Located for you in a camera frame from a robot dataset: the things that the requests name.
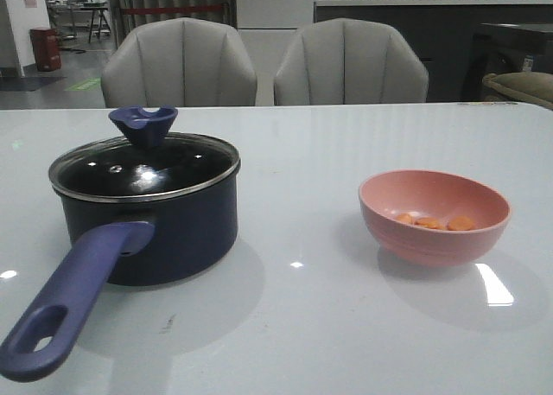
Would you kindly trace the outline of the orange ham slice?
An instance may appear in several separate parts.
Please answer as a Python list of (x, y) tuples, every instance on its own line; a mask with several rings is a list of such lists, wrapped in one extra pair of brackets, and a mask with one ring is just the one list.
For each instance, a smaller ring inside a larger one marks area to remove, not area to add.
[(415, 225), (432, 230), (445, 230), (446, 227), (436, 218), (421, 217), (415, 220)]
[(455, 216), (447, 223), (449, 231), (470, 231), (475, 228), (475, 222), (466, 215)]
[(408, 225), (413, 225), (415, 223), (415, 218), (409, 214), (409, 213), (401, 213), (399, 214), (397, 217), (396, 217), (396, 220), (398, 222), (401, 222), (401, 223), (404, 223), (404, 224), (408, 224)]

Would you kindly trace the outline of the glass lid blue knob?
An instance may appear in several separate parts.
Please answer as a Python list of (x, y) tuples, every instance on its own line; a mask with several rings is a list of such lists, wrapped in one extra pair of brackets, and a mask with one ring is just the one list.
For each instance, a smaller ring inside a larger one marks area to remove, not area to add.
[(132, 203), (192, 194), (238, 170), (238, 150), (225, 140), (173, 132), (176, 108), (119, 107), (108, 118), (118, 137), (81, 145), (53, 161), (53, 189), (81, 201)]

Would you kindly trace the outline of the pink plastic bowl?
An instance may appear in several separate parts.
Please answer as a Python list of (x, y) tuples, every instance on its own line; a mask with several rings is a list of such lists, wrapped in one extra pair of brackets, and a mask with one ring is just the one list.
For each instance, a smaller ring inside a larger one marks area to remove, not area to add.
[[(359, 187), (365, 225), (381, 247), (413, 264), (448, 267), (472, 262), (497, 243), (511, 206), (497, 190), (459, 175), (400, 169), (373, 175)], [(401, 213), (438, 219), (445, 230), (398, 222)], [(466, 215), (470, 231), (449, 231), (447, 223)]]

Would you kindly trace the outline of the right beige chair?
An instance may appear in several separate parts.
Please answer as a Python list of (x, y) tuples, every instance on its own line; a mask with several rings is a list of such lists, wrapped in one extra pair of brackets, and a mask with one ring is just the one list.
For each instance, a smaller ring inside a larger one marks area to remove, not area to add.
[(338, 18), (299, 28), (273, 81), (276, 105), (427, 101), (429, 73), (399, 31)]

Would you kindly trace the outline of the beige chair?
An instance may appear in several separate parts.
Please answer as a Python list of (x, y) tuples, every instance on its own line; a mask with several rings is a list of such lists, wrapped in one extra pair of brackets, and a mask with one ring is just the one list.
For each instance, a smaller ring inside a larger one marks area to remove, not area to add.
[(273, 81), (276, 105), (427, 101), (429, 73), (399, 31), (338, 18), (299, 28)]
[(133, 29), (101, 89), (108, 108), (254, 106), (257, 75), (235, 28), (182, 17)]

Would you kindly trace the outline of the left beige chair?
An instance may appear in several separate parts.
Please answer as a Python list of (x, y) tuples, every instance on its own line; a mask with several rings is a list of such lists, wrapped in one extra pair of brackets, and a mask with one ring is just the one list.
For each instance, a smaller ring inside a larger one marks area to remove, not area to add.
[(235, 28), (182, 17), (133, 29), (101, 89), (108, 108), (254, 106), (257, 75)]

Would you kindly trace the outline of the white cabinet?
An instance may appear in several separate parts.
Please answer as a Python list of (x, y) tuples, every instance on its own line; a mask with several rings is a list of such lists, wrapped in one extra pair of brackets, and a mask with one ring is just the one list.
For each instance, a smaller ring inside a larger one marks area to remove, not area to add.
[(314, 19), (314, 0), (236, 0), (236, 25), (257, 75), (256, 104), (273, 104), (273, 79), (290, 37)]

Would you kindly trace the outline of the red barrier belt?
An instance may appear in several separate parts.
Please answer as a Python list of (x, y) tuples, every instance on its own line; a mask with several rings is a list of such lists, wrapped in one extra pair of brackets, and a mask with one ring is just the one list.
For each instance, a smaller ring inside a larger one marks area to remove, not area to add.
[(145, 16), (145, 15), (225, 12), (227, 9), (228, 9), (227, 3), (218, 3), (218, 4), (199, 5), (199, 6), (182, 6), (182, 7), (121, 8), (120, 12), (122, 15), (127, 15), (127, 16)]

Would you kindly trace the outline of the dark grey counter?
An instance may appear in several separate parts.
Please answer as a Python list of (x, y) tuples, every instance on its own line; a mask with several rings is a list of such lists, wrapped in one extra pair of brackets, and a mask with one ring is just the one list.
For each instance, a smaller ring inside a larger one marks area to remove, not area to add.
[(482, 23), (550, 23), (551, 0), (315, 0), (315, 20), (389, 24), (429, 72), (430, 102), (461, 100), (474, 31)]

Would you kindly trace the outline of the red trash bin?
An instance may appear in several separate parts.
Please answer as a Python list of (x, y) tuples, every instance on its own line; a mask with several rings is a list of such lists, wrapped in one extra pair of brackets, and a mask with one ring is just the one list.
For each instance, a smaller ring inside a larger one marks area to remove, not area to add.
[(56, 32), (51, 28), (34, 28), (29, 31), (35, 65), (40, 72), (51, 72), (61, 68), (60, 51)]

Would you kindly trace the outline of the tan cushion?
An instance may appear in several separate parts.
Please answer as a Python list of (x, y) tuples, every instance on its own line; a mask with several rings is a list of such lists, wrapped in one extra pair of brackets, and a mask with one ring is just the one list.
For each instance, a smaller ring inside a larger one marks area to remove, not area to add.
[(489, 73), (482, 79), (482, 85), (488, 100), (509, 100), (552, 109), (551, 73)]

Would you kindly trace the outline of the background desk with items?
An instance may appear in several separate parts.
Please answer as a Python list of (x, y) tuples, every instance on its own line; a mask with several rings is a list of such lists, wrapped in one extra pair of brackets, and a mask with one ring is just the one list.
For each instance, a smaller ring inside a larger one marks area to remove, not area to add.
[(88, 42), (111, 34), (107, 0), (46, 0), (46, 5), (59, 41), (76, 40), (81, 29), (87, 29)]

